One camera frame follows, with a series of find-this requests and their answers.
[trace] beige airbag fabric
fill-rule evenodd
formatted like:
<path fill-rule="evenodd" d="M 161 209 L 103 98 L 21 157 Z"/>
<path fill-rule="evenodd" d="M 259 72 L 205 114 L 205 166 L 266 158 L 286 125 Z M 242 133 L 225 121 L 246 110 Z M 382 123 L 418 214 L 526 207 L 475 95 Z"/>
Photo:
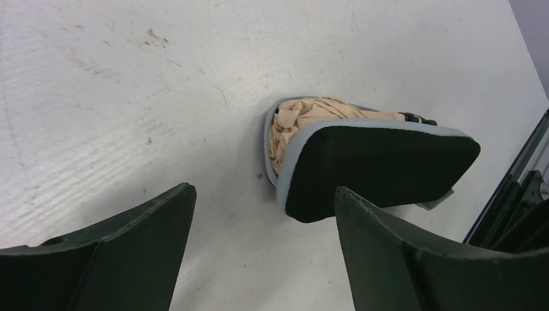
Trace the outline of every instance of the beige airbag fabric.
<path fill-rule="evenodd" d="M 337 119 L 404 121 L 405 117 L 397 112 L 362 110 L 330 97 L 302 98 L 283 102 L 279 105 L 271 125 L 269 151 L 274 171 L 277 174 L 280 173 L 284 154 L 297 132 L 318 121 Z"/>

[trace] gray wall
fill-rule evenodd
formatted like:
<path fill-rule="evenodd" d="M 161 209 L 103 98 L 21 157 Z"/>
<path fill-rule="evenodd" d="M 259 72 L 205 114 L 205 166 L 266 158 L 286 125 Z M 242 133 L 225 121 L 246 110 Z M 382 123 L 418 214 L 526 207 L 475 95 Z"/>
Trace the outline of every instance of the gray wall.
<path fill-rule="evenodd" d="M 534 66 L 549 95 L 549 1 L 509 0 Z"/>

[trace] dirt mark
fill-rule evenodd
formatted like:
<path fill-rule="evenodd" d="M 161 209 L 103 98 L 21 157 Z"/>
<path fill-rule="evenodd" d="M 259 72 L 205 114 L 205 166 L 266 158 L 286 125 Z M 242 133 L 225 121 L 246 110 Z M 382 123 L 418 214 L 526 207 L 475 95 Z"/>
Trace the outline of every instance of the dirt mark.
<path fill-rule="evenodd" d="M 149 37 L 153 38 L 153 41 L 144 41 L 143 44 L 152 45 L 154 43 L 159 43 L 163 48 L 166 48 L 166 45 L 169 43 L 168 39 L 157 36 L 152 28 L 147 30 L 147 34 Z"/>

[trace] scratch mark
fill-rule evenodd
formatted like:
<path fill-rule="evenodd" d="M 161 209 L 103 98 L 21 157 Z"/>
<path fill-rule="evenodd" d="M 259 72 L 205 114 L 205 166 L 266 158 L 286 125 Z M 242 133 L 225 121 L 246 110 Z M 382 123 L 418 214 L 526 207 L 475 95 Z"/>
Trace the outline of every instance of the scratch mark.
<path fill-rule="evenodd" d="M 114 73 L 112 70 L 108 68 L 101 67 L 101 65 L 96 63 L 93 59 L 89 59 L 88 61 L 83 60 L 80 57 L 80 55 L 71 47 L 64 47 L 64 46 L 58 45 L 57 48 L 77 68 L 83 71 L 90 72 L 94 76 L 100 76 L 102 78 L 107 79 L 107 78 L 111 78 L 112 76 L 119 75 L 118 73 Z"/>
<path fill-rule="evenodd" d="M 82 109 L 82 110 L 89 110 L 89 111 L 93 111 L 93 108 L 87 108 L 87 107 L 82 107 L 82 104 L 81 103 L 78 103 L 74 106 L 70 106 L 69 108 L 76 108 L 76 109 Z"/>
<path fill-rule="evenodd" d="M 165 56 L 162 55 L 162 54 L 159 54 L 159 53 L 156 53 L 156 52 L 154 52 L 154 53 L 155 53 L 156 55 L 158 55 L 159 57 L 164 58 L 164 59 L 167 60 L 168 62 L 170 62 L 170 63 L 172 63 L 172 64 L 178 66 L 179 68 L 181 68 L 181 65 L 179 65 L 179 64 L 176 63 L 176 62 L 174 62 L 173 60 L 171 60 L 171 59 L 165 57 Z"/>
<path fill-rule="evenodd" d="M 34 28 L 33 26 L 29 26 L 29 27 L 30 27 L 30 29 L 36 31 L 40 36 L 43 36 L 44 38 L 49 38 L 49 37 L 50 37 L 50 36 L 48 36 L 47 34 L 43 33 L 42 31 L 40 31 L 40 30 Z"/>
<path fill-rule="evenodd" d="M 54 9 L 56 9 L 56 10 L 58 10 L 58 11 L 63 11 L 63 10 L 62 10 L 60 7 L 58 7 L 58 6 L 49 5 L 49 4 L 45 4 L 45 5 L 47 5 L 47 6 L 51 7 L 51 8 L 54 8 Z"/>
<path fill-rule="evenodd" d="M 210 7 L 211 7 L 210 0 L 208 0 L 208 27 L 210 26 L 210 15 L 211 15 L 210 14 Z"/>
<path fill-rule="evenodd" d="M 170 88 L 169 86 L 166 86 L 166 87 L 164 87 L 164 88 L 162 88 L 162 89 L 159 89 L 158 91 L 152 93 L 151 95 L 148 95 L 148 96 L 143 97 L 142 99 L 140 99 L 140 100 L 134 102 L 133 104 L 138 104 L 138 103 L 142 102 L 143 100 L 148 100 L 149 98 L 155 96 L 155 95 L 158 94 L 158 93 L 162 93 L 163 91 L 167 91 L 169 88 Z"/>
<path fill-rule="evenodd" d="M 3 17 L 5 14 L 5 6 L 2 6 L 2 9 L 0 11 L 0 17 Z M 35 30 L 36 32 L 38 32 L 39 34 L 41 34 L 42 36 L 45 36 L 47 38 L 46 35 L 42 34 L 40 31 L 37 31 L 36 29 L 32 28 L 32 30 Z M 2 59 L 3 57 L 3 45 L 0 44 L 0 59 Z M 1 93 L 1 98 L 2 98 L 2 102 L 3 102 L 3 106 L 4 106 L 4 114 L 6 115 L 6 122 L 8 123 L 8 130 L 10 132 L 10 136 L 12 138 L 12 141 L 14 143 L 14 147 L 16 149 L 16 155 L 17 155 L 17 159 L 19 160 L 17 162 L 17 164 L 23 169 L 23 173 L 25 174 L 25 176 L 27 177 L 28 179 L 28 172 L 27 172 L 27 166 L 25 165 L 25 162 L 23 161 L 23 154 L 21 153 L 21 149 L 19 147 L 19 142 L 17 141 L 17 136 L 16 136 L 16 132 L 15 132 L 15 129 L 14 129 L 14 123 L 13 123 L 13 120 L 12 120 L 12 115 L 10 113 L 10 108 L 9 108 L 9 105 L 8 105 L 8 97 L 6 95 L 6 81 L 5 81 L 5 76 L 4 76 L 4 70 L 3 70 L 3 66 L 2 66 L 2 63 L 0 63 L 0 93 Z"/>
<path fill-rule="evenodd" d="M 174 10 L 175 15 L 177 16 L 177 18 L 178 18 L 182 23 L 184 23 L 183 20 L 181 19 L 181 16 L 179 16 L 179 13 L 178 13 L 177 10 L 174 8 L 174 5 L 172 4 L 172 2 L 171 2 L 170 0 L 168 0 L 168 3 L 170 4 L 170 6 L 172 7 L 172 9 Z"/>
<path fill-rule="evenodd" d="M 307 24 L 307 31 L 311 35 L 311 38 L 313 38 L 313 33 L 311 32 L 311 29 L 309 28 L 309 15 L 311 15 L 310 11 L 307 13 L 307 18 L 305 19 L 305 22 Z"/>
<path fill-rule="evenodd" d="M 214 88 L 218 89 L 221 92 L 221 94 L 223 95 L 223 100 L 225 101 L 225 106 L 228 108 L 229 104 L 227 104 L 227 98 L 225 97 L 225 92 L 223 92 L 223 90 L 218 88 L 217 86 L 214 86 Z"/>

